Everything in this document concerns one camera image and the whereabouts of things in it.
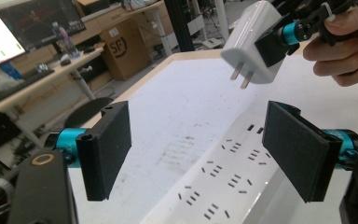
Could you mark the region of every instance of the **white power adapter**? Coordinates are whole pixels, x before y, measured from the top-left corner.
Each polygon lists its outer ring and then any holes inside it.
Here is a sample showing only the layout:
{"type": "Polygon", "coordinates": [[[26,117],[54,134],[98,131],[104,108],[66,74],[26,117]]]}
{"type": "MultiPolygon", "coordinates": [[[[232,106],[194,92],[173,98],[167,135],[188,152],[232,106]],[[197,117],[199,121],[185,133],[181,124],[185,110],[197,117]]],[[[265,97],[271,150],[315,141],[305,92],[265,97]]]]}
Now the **white power adapter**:
{"type": "Polygon", "coordinates": [[[236,79],[238,74],[245,77],[241,88],[246,88],[250,81],[270,83],[281,68],[283,60],[266,67],[255,46],[255,41],[280,18],[281,14],[267,1],[258,1],[242,12],[221,52],[222,58],[235,68],[231,79],[236,79]]]}

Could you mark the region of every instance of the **cardboard box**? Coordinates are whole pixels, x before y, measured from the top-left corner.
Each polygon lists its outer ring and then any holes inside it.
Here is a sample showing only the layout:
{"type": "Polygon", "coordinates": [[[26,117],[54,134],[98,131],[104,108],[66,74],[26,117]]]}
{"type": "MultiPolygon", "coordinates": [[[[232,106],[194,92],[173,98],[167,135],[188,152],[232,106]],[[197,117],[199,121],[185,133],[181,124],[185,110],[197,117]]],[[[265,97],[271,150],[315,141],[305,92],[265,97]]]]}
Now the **cardboard box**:
{"type": "Polygon", "coordinates": [[[109,8],[108,0],[76,0],[73,2],[81,17],[109,8]]]}
{"type": "Polygon", "coordinates": [[[134,19],[109,26],[100,34],[103,59],[116,80],[127,80],[150,65],[150,56],[134,19]]]}

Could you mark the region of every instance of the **white table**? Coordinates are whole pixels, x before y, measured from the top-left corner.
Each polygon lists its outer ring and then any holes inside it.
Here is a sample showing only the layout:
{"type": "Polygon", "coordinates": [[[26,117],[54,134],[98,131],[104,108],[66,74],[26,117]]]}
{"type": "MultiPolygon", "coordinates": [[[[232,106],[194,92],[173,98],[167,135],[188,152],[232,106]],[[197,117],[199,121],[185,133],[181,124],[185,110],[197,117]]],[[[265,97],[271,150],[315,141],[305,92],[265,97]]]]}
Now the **white table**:
{"type": "MultiPolygon", "coordinates": [[[[358,85],[341,88],[330,77],[316,77],[312,63],[294,55],[272,84],[241,90],[241,78],[229,80],[233,68],[218,53],[174,54],[117,99],[130,104],[132,148],[108,201],[88,202],[81,171],[70,169],[80,223],[140,223],[239,115],[263,119],[268,100],[297,106],[321,129],[358,133],[358,85]]],[[[254,223],[340,223],[337,205],[349,175],[334,172],[324,203],[303,204],[283,181],[254,223]]]]}
{"type": "Polygon", "coordinates": [[[77,68],[81,67],[83,64],[90,62],[95,59],[99,55],[101,55],[103,49],[96,49],[91,53],[83,54],[79,58],[73,59],[72,62],[66,66],[57,66],[54,69],[54,72],[46,77],[41,78],[36,81],[32,85],[17,91],[16,93],[8,96],[7,98],[0,101],[0,112],[6,113],[19,127],[19,129],[27,136],[31,141],[35,143],[35,145],[39,148],[43,148],[43,143],[37,138],[37,136],[26,128],[18,116],[13,113],[12,108],[19,102],[27,99],[30,95],[33,95],[40,90],[42,90],[47,85],[50,85],[54,80],[57,80],[59,77],[66,76],[68,74],[72,74],[74,80],[79,85],[81,90],[88,96],[89,99],[95,99],[95,96],[92,94],[89,86],[83,79],[83,77],[77,71],[77,68]]]}

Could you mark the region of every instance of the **power plug prong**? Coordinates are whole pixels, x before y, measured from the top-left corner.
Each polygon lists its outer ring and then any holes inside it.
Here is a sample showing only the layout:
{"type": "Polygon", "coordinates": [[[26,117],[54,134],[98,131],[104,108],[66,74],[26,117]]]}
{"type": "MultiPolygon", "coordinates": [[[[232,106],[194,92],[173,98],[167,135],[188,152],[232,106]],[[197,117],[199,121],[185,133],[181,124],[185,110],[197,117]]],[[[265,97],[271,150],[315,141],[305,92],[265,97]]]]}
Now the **power plug prong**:
{"type": "Polygon", "coordinates": [[[249,82],[251,81],[252,79],[252,76],[255,72],[248,72],[245,76],[245,80],[242,82],[242,85],[241,85],[241,89],[246,89],[246,87],[248,86],[249,82]]]}
{"type": "Polygon", "coordinates": [[[238,63],[237,67],[235,67],[235,70],[234,72],[232,73],[231,75],[231,80],[235,80],[237,79],[238,75],[240,74],[240,71],[242,70],[243,68],[243,63],[238,63]]]}

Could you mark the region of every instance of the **office chair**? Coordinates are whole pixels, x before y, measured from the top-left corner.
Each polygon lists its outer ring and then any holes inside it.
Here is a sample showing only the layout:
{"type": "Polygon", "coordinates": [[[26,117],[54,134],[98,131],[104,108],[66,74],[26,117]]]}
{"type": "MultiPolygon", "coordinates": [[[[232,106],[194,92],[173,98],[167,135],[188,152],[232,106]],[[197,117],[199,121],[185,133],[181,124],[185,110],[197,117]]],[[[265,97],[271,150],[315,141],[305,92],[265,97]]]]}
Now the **office chair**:
{"type": "Polygon", "coordinates": [[[112,103],[112,101],[113,99],[110,97],[102,97],[85,103],[68,116],[68,118],[65,120],[65,123],[63,124],[63,127],[81,127],[89,119],[98,114],[104,106],[112,103]]]}

